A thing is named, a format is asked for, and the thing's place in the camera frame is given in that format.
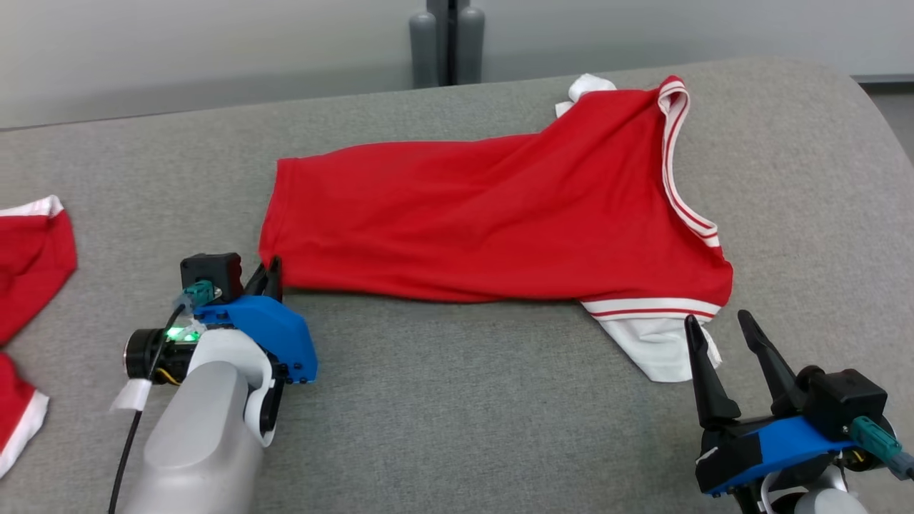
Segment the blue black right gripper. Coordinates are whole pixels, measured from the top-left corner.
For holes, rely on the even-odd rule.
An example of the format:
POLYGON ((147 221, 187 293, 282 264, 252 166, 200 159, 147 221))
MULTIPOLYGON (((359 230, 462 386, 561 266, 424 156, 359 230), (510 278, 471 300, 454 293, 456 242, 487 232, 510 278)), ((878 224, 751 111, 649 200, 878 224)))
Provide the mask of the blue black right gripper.
POLYGON ((738 311, 738 322, 745 344, 763 371, 773 400, 771 414, 781 419, 738 420, 740 406, 728 397, 719 380, 702 326, 695 316, 686 316, 683 327, 695 406, 704 430, 702 453, 695 462, 699 491, 722 495, 760 485, 770 474, 775 475, 771 485, 774 491, 813 487, 854 443, 846 435, 832 441, 802 416, 796 416, 806 401, 796 374, 748 310, 738 311))

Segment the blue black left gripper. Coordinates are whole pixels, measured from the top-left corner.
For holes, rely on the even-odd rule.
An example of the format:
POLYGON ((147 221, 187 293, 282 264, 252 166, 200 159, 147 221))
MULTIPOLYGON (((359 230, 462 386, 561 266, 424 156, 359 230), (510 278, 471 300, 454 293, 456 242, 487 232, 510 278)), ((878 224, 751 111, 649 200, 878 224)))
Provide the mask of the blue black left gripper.
POLYGON ((273 355, 287 368, 294 383, 313 383, 318 358, 306 320, 283 303, 283 266, 272 257, 258 267, 243 287, 245 296, 226 305, 203 306, 196 318, 208 328, 193 351, 193 369, 209 362, 226 362, 253 386, 270 384, 273 355), (267 286, 267 296, 261 296, 267 286))

